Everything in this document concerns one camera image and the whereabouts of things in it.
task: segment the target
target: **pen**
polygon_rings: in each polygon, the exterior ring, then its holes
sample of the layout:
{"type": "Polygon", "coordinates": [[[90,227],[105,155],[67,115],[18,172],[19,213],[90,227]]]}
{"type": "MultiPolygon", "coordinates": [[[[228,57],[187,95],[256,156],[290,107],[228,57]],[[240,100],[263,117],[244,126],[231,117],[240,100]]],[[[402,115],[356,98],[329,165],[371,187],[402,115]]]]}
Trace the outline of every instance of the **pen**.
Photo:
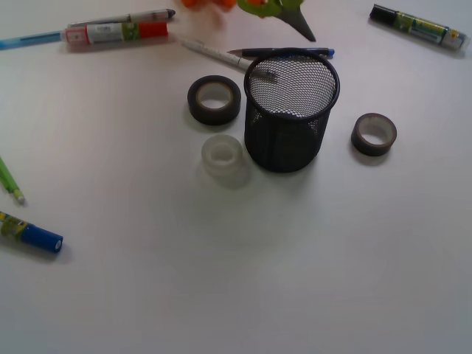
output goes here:
{"type": "Polygon", "coordinates": [[[176,12],[171,9],[146,11],[144,13],[129,13],[127,15],[98,18],[97,20],[73,22],[67,27],[82,27],[88,24],[117,24],[119,22],[157,22],[172,18],[176,12]]]}
{"type": "MultiPolygon", "coordinates": [[[[248,48],[248,49],[238,49],[232,50],[228,53],[238,55],[241,57],[247,58],[257,58],[262,57],[263,55],[267,55],[273,50],[277,50],[279,48],[248,48]]],[[[327,57],[332,57],[334,55],[334,49],[329,48],[303,48],[304,50],[308,50],[314,54],[318,55],[326,55],[327,57]]]]}
{"type": "Polygon", "coordinates": [[[40,229],[32,223],[4,212],[0,212],[0,234],[16,242],[28,243],[52,253],[60,251],[63,241],[62,236],[40,229]]]}
{"type": "Polygon", "coordinates": [[[4,39],[0,41],[1,49],[19,48],[21,46],[30,46],[32,44],[41,44],[60,41],[60,32],[41,33],[39,35],[27,35],[25,37],[17,37],[4,39]]]}
{"type": "Polygon", "coordinates": [[[10,171],[5,166],[5,163],[0,157],[0,182],[3,184],[3,187],[8,191],[8,193],[12,193],[17,202],[24,203],[24,196],[23,193],[18,188],[15,180],[13,179],[10,171]]]}
{"type": "Polygon", "coordinates": [[[233,66],[241,68],[244,71],[247,70],[252,63],[250,60],[239,58],[236,55],[220,52],[218,49],[206,46],[195,39],[181,38],[180,42],[188,49],[204,53],[210,57],[224,61],[225,63],[232,64],[233,66]]]}

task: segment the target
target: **green pen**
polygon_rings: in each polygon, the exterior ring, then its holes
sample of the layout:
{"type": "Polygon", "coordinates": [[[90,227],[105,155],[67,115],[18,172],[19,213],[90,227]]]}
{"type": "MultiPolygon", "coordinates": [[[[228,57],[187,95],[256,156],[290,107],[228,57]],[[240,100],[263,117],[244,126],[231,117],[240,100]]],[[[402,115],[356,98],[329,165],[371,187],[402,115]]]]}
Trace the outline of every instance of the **green pen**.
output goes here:
{"type": "Polygon", "coordinates": [[[3,184],[3,187],[8,191],[8,193],[12,193],[17,202],[20,204],[24,203],[24,196],[23,193],[18,188],[15,180],[13,179],[12,175],[10,175],[10,171],[5,166],[5,163],[0,157],[0,182],[3,184]]]}

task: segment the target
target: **blue marker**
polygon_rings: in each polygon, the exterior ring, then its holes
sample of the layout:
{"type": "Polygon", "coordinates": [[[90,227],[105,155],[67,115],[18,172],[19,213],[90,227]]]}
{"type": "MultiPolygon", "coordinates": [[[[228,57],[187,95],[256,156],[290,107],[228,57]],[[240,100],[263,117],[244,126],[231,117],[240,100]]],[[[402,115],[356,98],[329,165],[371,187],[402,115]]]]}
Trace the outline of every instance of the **blue marker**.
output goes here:
{"type": "Polygon", "coordinates": [[[0,41],[0,50],[58,41],[60,41],[60,31],[41,33],[40,35],[27,35],[26,37],[4,39],[0,41]]]}
{"type": "Polygon", "coordinates": [[[58,253],[62,248],[62,236],[4,212],[0,212],[0,234],[16,242],[28,243],[52,253],[58,253]]]}

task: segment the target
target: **green scissors handle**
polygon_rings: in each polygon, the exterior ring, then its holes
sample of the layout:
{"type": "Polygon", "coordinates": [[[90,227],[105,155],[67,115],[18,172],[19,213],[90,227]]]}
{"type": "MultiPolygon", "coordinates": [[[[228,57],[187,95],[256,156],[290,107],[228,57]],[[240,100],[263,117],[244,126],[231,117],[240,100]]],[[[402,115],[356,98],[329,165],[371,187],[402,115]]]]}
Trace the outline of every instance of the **green scissors handle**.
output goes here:
{"type": "Polygon", "coordinates": [[[237,5],[247,13],[259,17],[277,17],[283,10],[297,10],[303,0],[267,0],[265,4],[253,5],[247,0],[237,0],[237,5]]]}

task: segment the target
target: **mesh pen holder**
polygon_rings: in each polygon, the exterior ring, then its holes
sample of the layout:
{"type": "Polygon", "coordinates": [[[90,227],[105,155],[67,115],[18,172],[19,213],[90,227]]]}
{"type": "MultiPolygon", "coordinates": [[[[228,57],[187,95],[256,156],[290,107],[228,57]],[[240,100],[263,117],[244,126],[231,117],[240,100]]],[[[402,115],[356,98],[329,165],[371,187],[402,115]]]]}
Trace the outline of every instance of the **mesh pen holder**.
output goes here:
{"type": "Polygon", "coordinates": [[[339,77],[319,55],[286,48],[259,58],[244,77],[244,142],[252,159],[274,172],[293,172],[321,147],[339,77]]]}

